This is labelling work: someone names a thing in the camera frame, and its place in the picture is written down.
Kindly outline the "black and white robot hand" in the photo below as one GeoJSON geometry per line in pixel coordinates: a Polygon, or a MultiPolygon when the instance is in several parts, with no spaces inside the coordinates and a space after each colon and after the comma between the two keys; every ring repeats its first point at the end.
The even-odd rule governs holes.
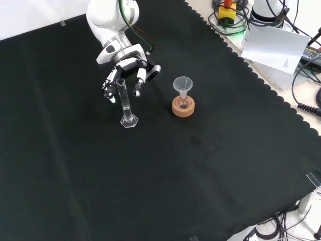
{"type": "Polygon", "coordinates": [[[141,89],[147,79],[147,70],[149,63],[145,57],[141,45],[136,44],[130,47],[122,48],[119,43],[113,41],[108,44],[96,59],[98,64],[112,63],[109,74],[102,84],[101,91],[104,98],[110,102],[116,102],[117,79],[121,78],[122,73],[137,70],[136,85],[134,95],[139,96],[141,89]]]}

